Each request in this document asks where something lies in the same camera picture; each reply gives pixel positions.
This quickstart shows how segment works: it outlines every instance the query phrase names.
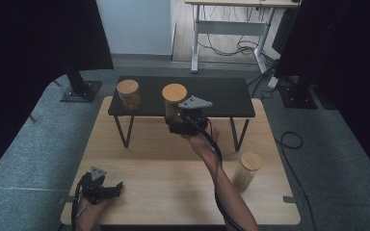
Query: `gray carpet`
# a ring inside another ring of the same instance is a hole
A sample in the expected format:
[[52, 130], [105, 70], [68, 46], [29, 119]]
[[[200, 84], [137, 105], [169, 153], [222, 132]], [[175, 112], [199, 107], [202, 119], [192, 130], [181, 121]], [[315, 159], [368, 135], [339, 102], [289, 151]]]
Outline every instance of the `gray carpet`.
[[[119, 76], [195, 76], [189, 68], [137, 66], [83, 71], [82, 75], [86, 80], [103, 83], [93, 103], [60, 102], [68, 86], [67, 78], [60, 77], [58, 81], [62, 86], [49, 85], [32, 111], [37, 122], [25, 121], [1, 159], [0, 230], [58, 230], [61, 227], [64, 198], [102, 99], [113, 94]], [[244, 77], [247, 82], [258, 75], [254, 69], [223, 67], [200, 67], [198, 72], [198, 76], [207, 77]], [[265, 77], [260, 83], [255, 97], [267, 90], [269, 78]], [[257, 82], [251, 84], [251, 92], [255, 84]], [[271, 98], [262, 100], [275, 138], [279, 140], [284, 132], [292, 131], [303, 138], [304, 144], [299, 149], [285, 148], [288, 162], [278, 147], [297, 200], [301, 223], [262, 225], [261, 230], [313, 230], [312, 218], [317, 230], [370, 230], [370, 161], [340, 113], [324, 110], [318, 100], [317, 110], [286, 109], [277, 91]], [[285, 138], [285, 143], [290, 145], [299, 142], [294, 136]], [[64, 226], [61, 230], [71, 228]]]

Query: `small black table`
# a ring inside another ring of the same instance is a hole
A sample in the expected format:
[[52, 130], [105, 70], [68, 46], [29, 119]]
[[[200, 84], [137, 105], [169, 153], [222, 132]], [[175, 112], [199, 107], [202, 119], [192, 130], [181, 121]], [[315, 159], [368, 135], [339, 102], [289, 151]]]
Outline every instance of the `small black table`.
[[[126, 111], [116, 90], [108, 110], [108, 115], [115, 118], [125, 147], [128, 147], [130, 141], [135, 116], [165, 115], [165, 99], [162, 90], [169, 84], [183, 85], [188, 93], [186, 98], [194, 95], [212, 102], [212, 107], [203, 109], [207, 117], [229, 117], [236, 151], [242, 145], [250, 118], [255, 116], [251, 96], [244, 78], [120, 76], [119, 82], [127, 79], [137, 81], [140, 86], [141, 108], [135, 112]], [[127, 138], [122, 133], [119, 116], [131, 116]], [[235, 117], [246, 119], [239, 141], [233, 121]]]

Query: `bamboo lid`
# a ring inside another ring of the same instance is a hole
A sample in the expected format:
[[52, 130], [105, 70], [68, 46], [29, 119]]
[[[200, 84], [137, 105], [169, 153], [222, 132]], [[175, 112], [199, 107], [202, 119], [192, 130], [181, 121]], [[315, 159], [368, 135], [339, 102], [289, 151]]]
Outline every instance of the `bamboo lid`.
[[169, 84], [162, 90], [164, 98], [171, 103], [179, 103], [186, 97], [186, 94], [187, 90], [180, 84]]
[[123, 80], [117, 84], [117, 91], [121, 94], [130, 94], [138, 89], [139, 85], [135, 80]]
[[262, 167], [262, 160], [259, 155], [254, 152], [245, 152], [240, 159], [244, 168], [254, 171]]

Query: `standing desk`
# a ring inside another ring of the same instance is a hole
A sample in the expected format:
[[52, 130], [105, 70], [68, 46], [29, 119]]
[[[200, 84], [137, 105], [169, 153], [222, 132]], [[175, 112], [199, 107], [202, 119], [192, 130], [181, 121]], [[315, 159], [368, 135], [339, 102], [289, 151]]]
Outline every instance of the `standing desk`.
[[[212, 179], [203, 161], [189, 143], [171, 134], [164, 118], [136, 118], [131, 145], [119, 141], [114, 118], [108, 115], [112, 97], [106, 97], [98, 113], [70, 195], [91, 166], [107, 170], [104, 187], [122, 181], [119, 197], [106, 209], [103, 225], [224, 225], [214, 196]], [[259, 224], [298, 224], [296, 204], [283, 201], [292, 192], [278, 154], [263, 105], [253, 99], [256, 116], [251, 119], [245, 143], [235, 151], [229, 118], [211, 118], [220, 130], [218, 146], [224, 158], [224, 170], [231, 177], [244, 152], [260, 155], [262, 168], [241, 193]], [[130, 116], [120, 119], [129, 126]], [[235, 118], [243, 127], [245, 120]], [[70, 224], [71, 203], [63, 209], [61, 221]]]
[[[298, 8], [299, 3], [293, 3], [291, 0], [185, 0], [186, 4], [197, 6], [197, 15], [195, 17], [194, 46], [192, 52], [191, 72], [198, 72], [198, 36], [199, 34], [215, 35], [241, 35], [241, 36], [260, 36], [261, 40], [254, 56], [260, 71], [267, 70], [266, 61], [262, 55], [264, 43], [269, 34], [275, 8]], [[269, 15], [265, 23], [253, 22], [231, 22], [231, 21], [208, 21], [199, 19], [200, 6], [232, 6], [232, 7], [264, 7], [270, 8]]]

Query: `white wall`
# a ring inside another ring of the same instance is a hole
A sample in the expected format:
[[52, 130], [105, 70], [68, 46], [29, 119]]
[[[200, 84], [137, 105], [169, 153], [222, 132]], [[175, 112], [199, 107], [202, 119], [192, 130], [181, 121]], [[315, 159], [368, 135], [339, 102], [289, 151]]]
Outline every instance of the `white wall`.
[[170, 0], [96, 0], [112, 54], [172, 54]]

